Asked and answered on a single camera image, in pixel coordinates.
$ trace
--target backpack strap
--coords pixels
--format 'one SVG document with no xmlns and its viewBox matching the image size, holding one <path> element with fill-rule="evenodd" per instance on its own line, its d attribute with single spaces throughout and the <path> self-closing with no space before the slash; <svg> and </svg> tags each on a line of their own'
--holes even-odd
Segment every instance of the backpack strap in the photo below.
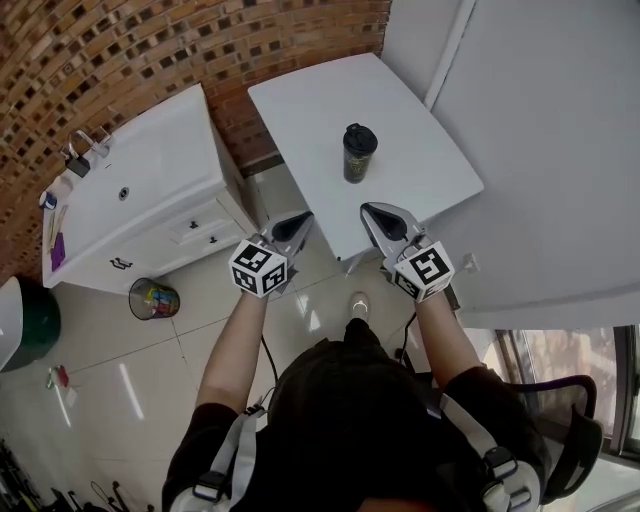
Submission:
<svg viewBox="0 0 640 512">
<path fill-rule="evenodd" d="M 193 488 L 194 496 L 217 505 L 226 500 L 225 490 L 231 483 L 229 506 L 234 506 L 244 497 L 256 463 L 257 421 L 265 412 L 256 404 L 235 419 L 211 463 L 211 469 L 198 479 Z"/>
<path fill-rule="evenodd" d="M 453 398 L 443 393 L 440 408 L 467 438 L 487 474 L 481 499 L 489 512 L 533 512 L 540 503 L 540 480 L 526 462 L 498 446 L 493 436 Z"/>
</svg>

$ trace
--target white shoe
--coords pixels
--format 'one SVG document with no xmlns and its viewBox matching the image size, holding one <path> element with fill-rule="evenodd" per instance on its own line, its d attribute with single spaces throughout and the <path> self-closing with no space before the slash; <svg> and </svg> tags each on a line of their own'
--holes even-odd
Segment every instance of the white shoe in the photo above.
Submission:
<svg viewBox="0 0 640 512">
<path fill-rule="evenodd" d="M 356 292 L 351 296 L 349 301 L 351 319 L 359 318 L 367 322 L 369 320 L 369 311 L 371 306 L 369 297 L 362 292 Z"/>
</svg>

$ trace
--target wall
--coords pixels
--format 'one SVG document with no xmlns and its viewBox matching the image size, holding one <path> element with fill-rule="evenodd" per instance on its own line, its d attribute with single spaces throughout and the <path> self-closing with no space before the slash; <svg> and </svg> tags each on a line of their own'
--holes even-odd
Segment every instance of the wall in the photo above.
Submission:
<svg viewBox="0 0 640 512">
<path fill-rule="evenodd" d="M 640 5 L 479 0 L 433 110 L 485 191 L 431 226 L 470 326 L 640 320 Z"/>
<path fill-rule="evenodd" d="M 382 60 L 424 100 L 460 0 L 394 0 Z"/>
<path fill-rule="evenodd" d="M 109 131 L 196 82 L 243 166 L 275 150 L 247 88 L 382 50 L 390 1 L 7 0 L 0 6 L 0 285 L 39 277 L 37 197 L 69 133 Z"/>
</svg>

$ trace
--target white table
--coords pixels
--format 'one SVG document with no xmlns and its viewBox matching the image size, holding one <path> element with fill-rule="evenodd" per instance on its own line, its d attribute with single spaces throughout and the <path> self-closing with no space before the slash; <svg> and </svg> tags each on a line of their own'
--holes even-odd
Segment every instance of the white table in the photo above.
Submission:
<svg viewBox="0 0 640 512">
<path fill-rule="evenodd" d="M 375 55 L 335 60 L 249 89 L 336 258 L 371 248 L 360 205 L 391 203 L 420 222 L 483 189 L 467 159 Z M 364 181 L 343 177 L 342 136 L 360 123 L 379 145 Z"/>
</svg>

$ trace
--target person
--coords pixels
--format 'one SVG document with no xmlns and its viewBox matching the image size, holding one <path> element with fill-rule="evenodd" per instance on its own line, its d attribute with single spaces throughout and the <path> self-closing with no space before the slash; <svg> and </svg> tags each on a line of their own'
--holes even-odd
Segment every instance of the person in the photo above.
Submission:
<svg viewBox="0 0 640 512">
<path fill-rule="evenodd" d="M 207 473 L 249 405 L 267 305 L 266 297 L 243 293 L 213 347 L 191 424 L 169 466 L 163 510 Z M 268 425 L 256 436 L 253 475 L 232 510 L 483 510 L 465 495 L 473 471 L 457 473 L 463 491 L 441 474 L 456 461 L 465 467 L 469 443 L 430 414 L 424 386 L 386 355 L 367 324 L 367 297 L 355 294 L 349 307 L 344 341 L 320 342 L 278 380 Z M 543 490 L 542 438 L 516 395 L 482 365 L 445 294 L 417 303 L 416 316 L 438 387 L 530 464 Z"/>
</svg>

